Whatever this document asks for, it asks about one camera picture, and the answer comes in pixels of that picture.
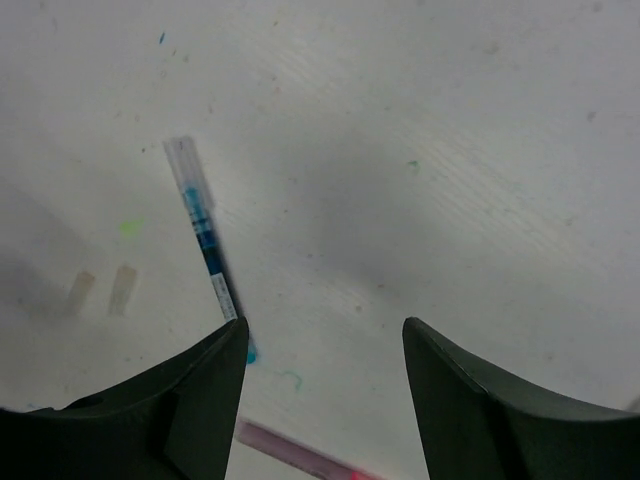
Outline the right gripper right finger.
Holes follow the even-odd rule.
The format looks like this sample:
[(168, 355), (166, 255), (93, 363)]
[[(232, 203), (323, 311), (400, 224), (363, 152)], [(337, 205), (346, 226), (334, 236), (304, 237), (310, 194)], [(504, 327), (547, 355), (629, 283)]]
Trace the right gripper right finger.
[(418, 318), (402, 339), (430, 478), (638, 478), (638, 414), (535, 385)]

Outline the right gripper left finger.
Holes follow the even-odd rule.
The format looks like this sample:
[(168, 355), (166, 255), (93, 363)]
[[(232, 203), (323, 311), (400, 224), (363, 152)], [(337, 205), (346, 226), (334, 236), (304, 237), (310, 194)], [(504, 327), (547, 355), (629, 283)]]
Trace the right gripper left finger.
[(248, 336), (246, 320), (233, 320), (63, 409), (2, 410), (2, 478), (224, 478)]

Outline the dark red pen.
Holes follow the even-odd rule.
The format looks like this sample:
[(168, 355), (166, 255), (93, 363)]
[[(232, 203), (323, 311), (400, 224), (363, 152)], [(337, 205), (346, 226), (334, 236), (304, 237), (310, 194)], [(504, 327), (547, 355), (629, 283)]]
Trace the dark red pen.
[(317, 479), (374, 480), (378, 476), (249, 420), (239, 420), (235, 438), (247, 447), (266, 454)]

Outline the blue gel pen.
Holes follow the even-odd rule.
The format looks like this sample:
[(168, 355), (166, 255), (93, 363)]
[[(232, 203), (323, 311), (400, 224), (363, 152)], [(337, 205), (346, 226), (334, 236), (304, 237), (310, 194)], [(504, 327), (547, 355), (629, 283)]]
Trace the blue gel pen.
[(189, 136), (163, 142), (169, 166), (204, 258), (224, 319), (245, 317), (214, 221), (214, 202), (195, 141)]

